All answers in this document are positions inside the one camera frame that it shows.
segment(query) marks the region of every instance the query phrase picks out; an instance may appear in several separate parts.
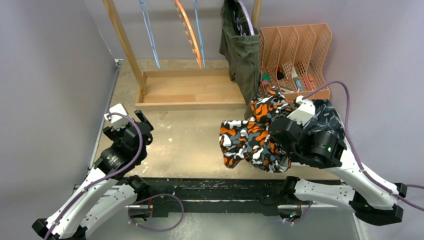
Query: white wall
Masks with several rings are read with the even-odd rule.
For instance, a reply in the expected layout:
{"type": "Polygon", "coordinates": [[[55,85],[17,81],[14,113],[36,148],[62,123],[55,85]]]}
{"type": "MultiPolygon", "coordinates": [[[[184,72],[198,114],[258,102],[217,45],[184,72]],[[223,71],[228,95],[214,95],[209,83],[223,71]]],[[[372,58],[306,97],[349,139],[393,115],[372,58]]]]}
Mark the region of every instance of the white wall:
{"type": "Polygon", "coordinates": [[[84,178],[115,62],[83,0],[0,1],[0,233],[35,240],[84,178]]]}
{"type": "MultiPolygon", "coordinates": [[[[100,0],[85,0],[115,58],[125,58],[100,0]]],[[[193,59],[171,0],[147,0],[160,59],[193,59]]],[[[182,0],[194,22],[193,1],[182,0]]],[[[249,11],[253,0],[243,1],[249,11]]],[[[220,59],[221,0],[199,0],[207,59],[220,59]]],[[[137,0],[116,7],[139,59],[153,54],[137,0]]],[[[420,0],[266,0],[259,27],[328,23],[333,42],[324,65],[327,81],[345,82],[351,94],[350,135],[362,161],[393,182],[424,184],[424,2],[420,0]]],[[[344,116],[345,93],[331,88],[344,116]]],[[[408,198],[424,206],[424,194],[408,198]]],[[[403,223],[370,227],[371,239],[421,239],[424,213],[400,203],[403,223]]]]}
{"type": "MultiPolygon", "coordinates": [[[[349,133],[362,161],[395,183],[424,185],[423,10],[419,0],[348,1],[331,26],[325,78],[349,87],[349,133]]],[[[344,111],[344,91],[331,91],[331,101],[344,111]]],[[[424,206],[422,190],[408,192],[424,206]]],[[[403,222],[369,227],[371,239],[423,238],[424,212],[400,205],[403,222]]]]}

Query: olive green bag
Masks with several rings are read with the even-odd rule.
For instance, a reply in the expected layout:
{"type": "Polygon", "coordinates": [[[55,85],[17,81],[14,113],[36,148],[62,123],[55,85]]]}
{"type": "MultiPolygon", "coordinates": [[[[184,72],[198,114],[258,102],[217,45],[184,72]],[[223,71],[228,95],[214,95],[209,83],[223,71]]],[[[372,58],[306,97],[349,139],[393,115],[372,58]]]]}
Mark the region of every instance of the olive green bag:
{"type": "Polygon", "coordinates": [[[221,9],[222,34],[219,53],[224,55],[229,64],[229,77],[240,88],[244,101],[247,104],[244,119],[252,116],[250,101],[259,93],[259,34],[240,35],[234,21],[238,18],[243,31],[247,33],[247,20],[238,4],[224,1],[221,9]]]}

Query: camouflage shirt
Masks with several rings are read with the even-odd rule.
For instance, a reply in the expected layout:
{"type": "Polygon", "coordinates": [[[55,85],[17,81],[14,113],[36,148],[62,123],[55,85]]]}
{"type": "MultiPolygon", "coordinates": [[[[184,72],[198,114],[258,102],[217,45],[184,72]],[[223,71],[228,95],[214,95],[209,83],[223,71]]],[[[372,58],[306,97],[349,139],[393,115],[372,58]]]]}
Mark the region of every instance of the camouflage shirt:
{"type": "MultiPolygon", "coordinates": [[[[305,135],[328,131],[344,140],[344,126],[329,100],[313,100],[315,115],[304,125],[299,142],[305,135]]],[[[275,119],[287,116],[294,108],[276,87],[250,102],[253,116],[248,120],[221,123],[219,145],[224,164],[234,168],[241,160],[270,173],[285,172],[290,161],[281,145],[270,136],[268,127],[275,119]]]]}

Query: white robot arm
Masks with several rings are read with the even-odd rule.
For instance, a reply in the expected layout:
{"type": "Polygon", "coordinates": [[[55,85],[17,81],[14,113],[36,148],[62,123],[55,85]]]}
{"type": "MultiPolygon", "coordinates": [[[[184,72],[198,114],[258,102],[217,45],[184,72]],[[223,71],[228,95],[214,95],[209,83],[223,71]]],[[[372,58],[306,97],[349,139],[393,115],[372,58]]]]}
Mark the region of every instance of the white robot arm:
{"type": "Polygon", "coordinates": [[[83,240],[119,209],[138,198],[148,197],[144,195],[148,185],[135,175],[98,203],[106,191],[146,158],[146,146],[153,141],[150,132],[154,128],[140,110],[135,111],[140,122],[129,118],[122,104],[111,107],[110,113],[115,115],[105,114],[105,118],[111,121],[112,127],[105,127],[103,133],[113,141],[112,146],[100,154],[81,186],[59,210],[47,219],[40,218],[34,222],[32,228],[43,239],[83,240]]]}
{"type": "Polygon", "coordinates": [[[402,221],[403,209],[396,205],[396,195],[405,197],[407,187],[384,180],[364,164],[361,170],[347,147],[349,143],[346,139],[341,141],[326,131],[319,131],[308,136],[307,141],[298,142],[304,125],[315,115],[313,102],[302,98],[298,96],[295,99],[298,108],[287,117],[274,121],[269,126],[269,132],[277,143],[284,146],[292,162],[324,169],[340,177],[345,184],[325,185],[288,177],[284,191],[300,201],[317,201],[348,209],[373,225],[402,221]],[[392,193],[372,182],[364,174],[365,171],[392,193]]]}

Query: wooden tray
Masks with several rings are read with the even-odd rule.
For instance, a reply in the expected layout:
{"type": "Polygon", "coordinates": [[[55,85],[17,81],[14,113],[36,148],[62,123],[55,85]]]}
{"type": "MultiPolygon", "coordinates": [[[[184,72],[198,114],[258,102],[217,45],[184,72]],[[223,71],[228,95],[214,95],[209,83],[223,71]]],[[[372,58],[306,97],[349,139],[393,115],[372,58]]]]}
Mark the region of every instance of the wooden tray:
{"type": "Polygon", "coordinates": [[[228,68],[142,71],[147,94],[137,91],[135,107],[143,111],[246,108],[228,68]]]}

